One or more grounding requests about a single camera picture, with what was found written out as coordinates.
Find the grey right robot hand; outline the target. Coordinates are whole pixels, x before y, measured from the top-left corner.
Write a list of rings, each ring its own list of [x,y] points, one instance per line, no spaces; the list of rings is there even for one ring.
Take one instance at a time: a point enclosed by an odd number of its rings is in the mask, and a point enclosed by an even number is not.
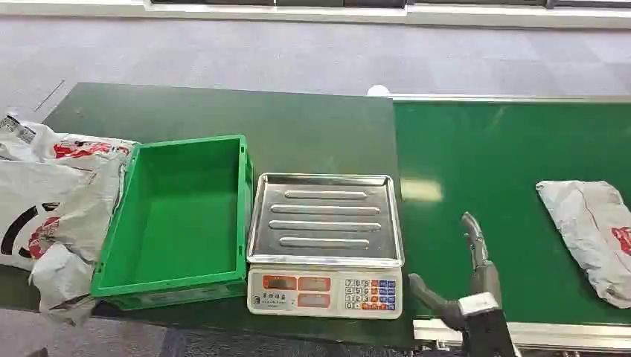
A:
[[[471,293],[446,300],[431,290],[419,274],[408,274],[411,293],[450,329],[461,334],[465,356],[519,356],[502,309],[499,273],[489,258],[484,235],[477,219],[463,213],[464,226],[473,265]]]

